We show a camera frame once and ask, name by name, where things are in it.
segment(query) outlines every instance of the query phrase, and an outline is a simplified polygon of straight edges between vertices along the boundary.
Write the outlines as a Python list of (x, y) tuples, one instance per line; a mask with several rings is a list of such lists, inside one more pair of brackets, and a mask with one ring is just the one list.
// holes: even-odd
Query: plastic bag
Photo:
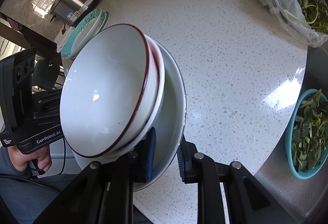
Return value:
[(312, 47), (321, 46), (328, 40), (328, 34), (316, 32), (309, 24), (302, 23), (289, 14), (305, 21), (305, 16), (297, 0), (259, 0), (263, 6), (268, 7), (271, 15), (276, 17), (280, 25), (302, 44)]

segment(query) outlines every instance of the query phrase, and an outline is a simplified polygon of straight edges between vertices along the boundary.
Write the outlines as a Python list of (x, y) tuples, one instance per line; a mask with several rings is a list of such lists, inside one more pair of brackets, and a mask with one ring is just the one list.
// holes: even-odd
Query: sleeve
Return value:
[(8, 155), (8, 150), (3, 146), (0, 147), (0, 173), (15, 175), (25, 179), (30, 179), (32, 176), (29, 168), (23, 172), (20, 172), (13, 166)]

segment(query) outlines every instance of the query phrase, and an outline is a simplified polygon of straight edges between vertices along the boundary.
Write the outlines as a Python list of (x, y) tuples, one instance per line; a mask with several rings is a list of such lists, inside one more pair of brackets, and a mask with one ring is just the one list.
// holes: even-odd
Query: gray clothing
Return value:
[[(0, 173), (16, 175), (25, 179), (31, 178), (29, 168), (24, 172), (19, 172), (14, 168), (5, 147), (0, 147)], [(54, 190), (29, 182), (0, 178), (0, 195), (19, 224), (32, 224), (58, 193), (75, 177), (76, 175), (73, 174), (61, 174), (33, 180)], [(135, 224), (151, 224), (135, 207), (133, 217)]]

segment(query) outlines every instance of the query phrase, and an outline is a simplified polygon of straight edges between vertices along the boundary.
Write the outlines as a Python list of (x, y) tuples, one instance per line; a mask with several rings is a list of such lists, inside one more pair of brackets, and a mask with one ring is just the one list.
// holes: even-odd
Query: white speckled countertop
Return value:
[[(187, 93), (185, 137), (215, 161), (251, 173), (280, 139), (303, 81), (307, 47), (257, 0), (101, 0), (107, 26), (130, 23), (176, 59)], [(134, 194), (153, 223), (196, 223), (197, 185), (181, 182), (175, 159)]]

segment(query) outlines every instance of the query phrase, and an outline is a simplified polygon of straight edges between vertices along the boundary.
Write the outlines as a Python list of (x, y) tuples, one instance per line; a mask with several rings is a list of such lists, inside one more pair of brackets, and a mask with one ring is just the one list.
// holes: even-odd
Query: stainless steel sink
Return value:
[[(328, 95), (328, 44), (308, 49), (301, 93), (322, 88)], [(308, 180), (295, 178), (288, 167), (284, 137), (255, 178), (286, 209), (296, 223), (328, 223), (328, 162)]]

